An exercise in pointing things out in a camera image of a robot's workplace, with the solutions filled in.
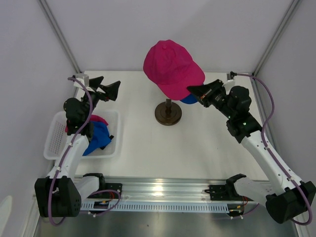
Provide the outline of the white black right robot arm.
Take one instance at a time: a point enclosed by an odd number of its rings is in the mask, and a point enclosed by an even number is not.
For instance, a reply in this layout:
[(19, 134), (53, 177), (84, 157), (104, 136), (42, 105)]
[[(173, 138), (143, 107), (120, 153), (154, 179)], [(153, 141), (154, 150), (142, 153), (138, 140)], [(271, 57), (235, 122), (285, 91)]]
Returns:
[(249, 198), (265, 206), (279, 224), (308, 212), (309, 219), (305, 222), (308, 225), (313, 218), (311, 204), (316, 187), (296, 175), (270, 145), (263, 127), (249, 111), (252, 102), (249, 90), (234, 86), (226, 92), (219, 79), (187, 89), (204, 107), (214, 106), (228, 119), (229, 133), (254, 157), (272, 186), (269, 191), (246, 175), (238, 174), (226, 180), (226, 196), (230, 199)]

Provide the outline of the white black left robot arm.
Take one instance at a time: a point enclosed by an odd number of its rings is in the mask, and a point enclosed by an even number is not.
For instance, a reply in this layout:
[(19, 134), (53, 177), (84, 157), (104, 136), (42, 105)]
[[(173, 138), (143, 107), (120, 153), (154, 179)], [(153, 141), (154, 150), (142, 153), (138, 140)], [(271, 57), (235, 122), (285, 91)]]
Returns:
[(54, 226), (54, 218), (64, 220), (78, 216), (81, 203), (87, 198), (101, 198), (106, 193), (110, 200), (121, 198), (118, 190), (107, 189), (101, 173), (88, 173), (79, 182), (74, 182), (79, 162), (98, 131), (96, 123), (91, 120), (92, 112), (99, 101), (117, 99), (121, 82), (103, 85), (103, 76), (90, 79), (85, 74), (73, 75), (68, 79), (81, 87), (84, 95), (80, 99), (71, 97), (64, 102), (63, 115), (67, 127), (65, 147), (47, 176), (35, 182), (39, 214), (48, 218)]

